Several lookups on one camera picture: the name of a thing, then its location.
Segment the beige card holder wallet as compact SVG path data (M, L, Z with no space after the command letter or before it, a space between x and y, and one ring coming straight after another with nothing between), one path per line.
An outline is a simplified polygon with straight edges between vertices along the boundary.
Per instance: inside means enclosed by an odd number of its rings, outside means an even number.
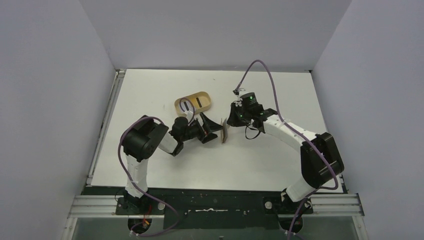
M220 125L222 126L222 129L220 130L220 139L222 144L227 141L229 135L229 126L227 124L227 120L227 118L222 118L220 123Z

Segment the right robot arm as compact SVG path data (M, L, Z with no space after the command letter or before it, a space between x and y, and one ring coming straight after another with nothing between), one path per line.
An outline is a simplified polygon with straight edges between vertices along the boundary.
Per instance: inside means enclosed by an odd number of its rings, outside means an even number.
M252 127L260 133L273 136L300 154L300 178L281 193L283 201L296 203L321 188L344 169L334 137L306 130L292 122L280 119L272 108L264 109L255 93L234 91L237 100L230 105L227 124L231 127Z

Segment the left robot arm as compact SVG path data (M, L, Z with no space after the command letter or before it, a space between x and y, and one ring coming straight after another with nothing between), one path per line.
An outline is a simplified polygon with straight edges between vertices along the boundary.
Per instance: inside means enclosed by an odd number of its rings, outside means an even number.
M127 167L125 195L139 200L148 192L147 173L149 158L157 149L176 156L184 148L184 142L198 139L208 143L218 137L216 132L224 126L212 121L203 113L200 120L189 121L186 117L175 118L171 128L160 119L144 115L121 136L118 153L124 153Z

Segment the white card black stripe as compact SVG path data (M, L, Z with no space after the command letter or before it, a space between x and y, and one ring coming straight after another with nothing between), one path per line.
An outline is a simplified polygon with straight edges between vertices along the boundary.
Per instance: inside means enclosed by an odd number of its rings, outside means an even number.
M179 107L179 111L184 115L186 115L188 112L194 113L196 111L196 107L194 106L194 104L188 100L183 100L179 102L177 106Z

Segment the oval wooden tray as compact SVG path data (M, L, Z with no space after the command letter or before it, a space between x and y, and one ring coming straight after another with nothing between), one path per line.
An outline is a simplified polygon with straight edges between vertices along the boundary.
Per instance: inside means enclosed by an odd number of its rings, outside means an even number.
M194 110L195 114L207 111L212 106L210 95L205 91L199 91L181 98L174 102L175 111L178 116L185 116L188 111Z

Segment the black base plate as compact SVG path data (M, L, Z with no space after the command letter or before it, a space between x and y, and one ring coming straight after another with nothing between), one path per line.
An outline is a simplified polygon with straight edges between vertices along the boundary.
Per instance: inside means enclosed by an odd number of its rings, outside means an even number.
M163 217L162 229L292 229L303 227L303 217L323 212L323 204L337 213L342 201L337 194L316 194L304 203L291 202L276 191L231 191L151 188L154 199L132 197L122 187L87 187L84 196L112 196L113 213L129 216L127 226L135 234L153 227L153 216Z

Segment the aluminium rail frame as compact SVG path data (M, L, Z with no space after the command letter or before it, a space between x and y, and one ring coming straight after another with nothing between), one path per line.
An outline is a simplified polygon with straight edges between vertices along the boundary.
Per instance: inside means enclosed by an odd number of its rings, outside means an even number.
M116 98L118 96L119 90L121 88L124 76L126 74L127 69L116 69L115 70L115 77L112 82L112 87L109 92L109 96L107 98L107 104L106 109L103 111L103 117L100 124L100 127L98 127L98 133L95 138L95 149L94 153L92 155L92 158L90 159L90 168L87 172L86 178L83 182L81 190L78 192L78 196L83 193L86 187L91 187L91 182L93 180L93 176L96 170L97 162L98 162L98 155L99 152L103 146L103 142L105 139L105 135L107 132L107 128L109 126L109 121L111 119L111 114L113 112L113 108L116 102ZM68 214L65 226L62 232L61 240L71 240L73 238L76 225L77 225L78 218L77 217L71 217L71 213Z

